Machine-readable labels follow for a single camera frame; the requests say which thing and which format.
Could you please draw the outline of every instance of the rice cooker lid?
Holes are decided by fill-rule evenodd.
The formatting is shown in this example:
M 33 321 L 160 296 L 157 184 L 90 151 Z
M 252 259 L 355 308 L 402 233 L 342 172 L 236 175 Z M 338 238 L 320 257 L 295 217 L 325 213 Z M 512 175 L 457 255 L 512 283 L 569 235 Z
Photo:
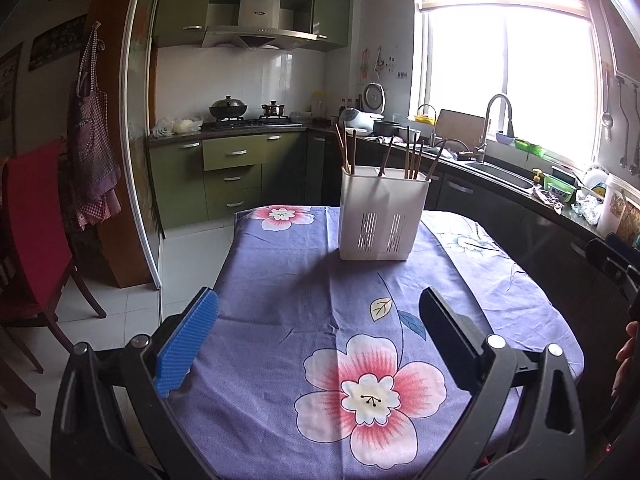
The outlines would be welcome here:
M 369 83 L 366 85 L 362 98 L 367 111 L 377 114 L 385 111 L 385 91 L 378 83 Z

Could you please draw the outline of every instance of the sink basin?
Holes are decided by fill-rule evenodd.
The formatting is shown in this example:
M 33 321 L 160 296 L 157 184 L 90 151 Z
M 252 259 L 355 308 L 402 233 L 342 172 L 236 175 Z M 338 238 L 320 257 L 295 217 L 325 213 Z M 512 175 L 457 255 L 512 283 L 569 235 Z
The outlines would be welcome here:
M 467 162 L 465 166 L 473 168 L 476 171 L 480 171 L 481 173 L 491 175 L 518 189 L 529 190 L 533 187 L 533 183 L 526 178 L 522 178 L 515 173 L 511 173 L 511 171 L 498 168 L 498 166 L 494 166 L 493 164 L 487 164 L 485 162 Z

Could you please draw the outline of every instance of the purple floral tablecloth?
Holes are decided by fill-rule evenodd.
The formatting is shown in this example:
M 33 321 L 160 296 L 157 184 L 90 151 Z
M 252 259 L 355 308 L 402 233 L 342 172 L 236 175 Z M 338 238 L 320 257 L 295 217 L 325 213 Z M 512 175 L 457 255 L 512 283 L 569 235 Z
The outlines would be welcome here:
M 419 319 L 428 286 L 516 348 L 558 343 L 575 377 L 582 373 L 567 323 L 475 222 L 425 211 L 407 261 L 344 262 L 338 218 L 338 208 L 306 206 L 236 216 L 215 286 L 218 320 L 169 396 L 221 478 L 410 479 L 421 471 L 470 400 Z M 493 446 L 517 401 L 512 390 Z

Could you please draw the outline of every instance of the checkered apron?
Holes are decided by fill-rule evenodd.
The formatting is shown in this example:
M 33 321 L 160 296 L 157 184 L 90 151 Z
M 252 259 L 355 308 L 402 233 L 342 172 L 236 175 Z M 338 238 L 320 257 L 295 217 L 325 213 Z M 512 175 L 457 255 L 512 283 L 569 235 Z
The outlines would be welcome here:
M 107 130 L 107 94 L 98 88 L 95 63 L 105 49 L 92 25 L 82 53 L 78 81 L 69 106 L 68 145 L 73 168 L 76 216 L 80 227 L 96 224 L 120 211 L 114 187 L 120 177 Z

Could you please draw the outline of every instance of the floor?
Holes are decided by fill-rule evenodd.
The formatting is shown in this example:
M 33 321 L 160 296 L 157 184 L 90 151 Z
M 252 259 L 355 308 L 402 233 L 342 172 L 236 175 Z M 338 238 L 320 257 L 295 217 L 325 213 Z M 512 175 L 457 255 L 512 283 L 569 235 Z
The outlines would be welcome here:
M 182 312 L 202 286 L 213 286 L 233 241 L 233 219 L 206 222 L 168 231 L 161 251 L 162 304 L 151 285 L 113 288 L 86 280 L 107 312 L 96 317 L 72 280 L 66 284 L 56 310 L 59 326 L 73 342 L 87 341 L 95 350 L 119 348 L 134 335 L 151 334 L 160 320 Z M 60 379 L 68 354 L 47 328 L 13 329 L 42 364 L 42 375 L 0 331 L 0 354 L 22 380 L 36 392 L 41 416 L 34 416 L 0 391 L 9 407 L 3 415 L 34 460 L 49 473 L 50 432 Z M 141 458 L 157 465 L 153 452 L 134 416 L 124 388 L 116 396 L 133 444 Z

